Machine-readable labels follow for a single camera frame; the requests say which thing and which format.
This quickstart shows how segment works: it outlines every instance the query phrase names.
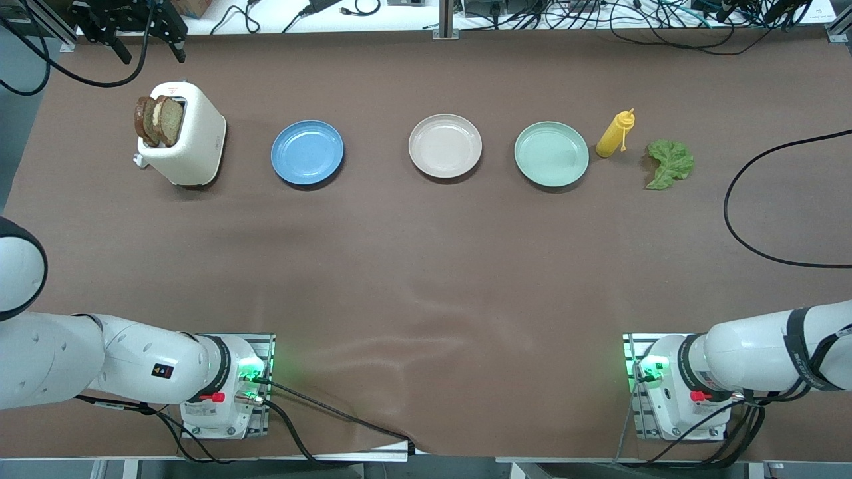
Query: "green plate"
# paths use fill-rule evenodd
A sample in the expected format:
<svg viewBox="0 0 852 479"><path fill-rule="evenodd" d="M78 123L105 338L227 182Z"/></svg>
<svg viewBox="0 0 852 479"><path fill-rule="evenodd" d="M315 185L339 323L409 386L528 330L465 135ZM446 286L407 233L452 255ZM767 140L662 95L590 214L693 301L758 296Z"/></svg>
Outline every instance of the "green plate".
<svg viewBox="0 0 852 479"><path fill-rule="evenodd" d="M589 148L574 128L555 121L527 126L515 141L521 173L546 187L576 182L589 167Z"/></svg>

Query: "yellow mustard bottle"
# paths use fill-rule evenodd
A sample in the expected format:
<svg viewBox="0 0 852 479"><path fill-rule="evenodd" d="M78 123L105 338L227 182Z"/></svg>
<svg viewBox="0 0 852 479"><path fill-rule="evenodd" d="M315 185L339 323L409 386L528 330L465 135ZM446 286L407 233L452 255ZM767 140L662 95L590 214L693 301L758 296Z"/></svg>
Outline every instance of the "yellow mustard bottle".
<svg viewBox="0 0 852 479"><path fill-rule="evenodd" d="M636 117L633 116L633 108L629 112L621 112L615 115L613 122L609 124L607 131L603 132L603 137L595 146L597 155L601 158L609 158L615 153L615 148L619 144L621 144L621 151L626 150L625 140L635 122Z"/></svg>

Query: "plate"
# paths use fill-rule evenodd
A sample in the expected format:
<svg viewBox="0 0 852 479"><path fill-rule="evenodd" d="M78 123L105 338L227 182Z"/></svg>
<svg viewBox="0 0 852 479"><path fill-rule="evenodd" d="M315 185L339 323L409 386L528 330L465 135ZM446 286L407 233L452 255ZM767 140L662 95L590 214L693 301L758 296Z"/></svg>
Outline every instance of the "plate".
<svg viewBox="0 0 852 479"><path fill-rule="evenodd" d="M286 182L313 185L343 161L343 138L333 126L305 120L284 128L272 144L272 167Z"/></svg>
<svg viewBox="0 0 852 479"><path fill-rule="evenodd" d="M570 126L543 121L527 126L515 141L515 162L532 182L564 187L589 167L589 147Z"/></svg>
<svg viewBox="0 0 852 479"><path fill-rule="evenodd" d="M453 178L463 175L479 161L482 137L470 121L442 113L426 118L408 137L408 154L427 175Z"/></svg>

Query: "white toaster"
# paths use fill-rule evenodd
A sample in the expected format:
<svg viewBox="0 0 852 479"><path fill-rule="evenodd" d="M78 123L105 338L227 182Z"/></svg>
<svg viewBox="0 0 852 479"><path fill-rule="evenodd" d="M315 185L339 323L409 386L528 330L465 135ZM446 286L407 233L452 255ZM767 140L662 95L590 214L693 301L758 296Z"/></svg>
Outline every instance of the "white toaster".
<svg viewBox="0 0 852 479"><path fill-rule="evenodd" d="M151 92L156 100L166 95L183 105L183 122L172 147L149 147L139 138L135 161L151 164L168 180L181 186L204 186L216 178L225 143L225 117L199 87L186 82L160 84Z"/></svg>

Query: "bread slice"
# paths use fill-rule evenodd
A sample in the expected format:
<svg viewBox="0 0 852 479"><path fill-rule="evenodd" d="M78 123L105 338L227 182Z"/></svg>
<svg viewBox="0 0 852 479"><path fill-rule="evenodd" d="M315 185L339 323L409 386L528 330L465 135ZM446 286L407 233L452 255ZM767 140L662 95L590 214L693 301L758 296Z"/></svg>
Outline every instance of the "bread slice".
<svg viewBox="0 0 852 479"><path fill-rule="evenodd" d="M182 121L183 105L169 96L161 95L154 105L153 128L166 147L173 147L177 143Z"/></svg>
<svg viewBox="0 0 852 479"><path fill-rule="evenodd" d="M150 96L143 96L136 101L136 111L133 116L133 126L136 128L136 134L149 147L159 145L159 136L154 132L153 128L153 113L155 101Z"/></svg>

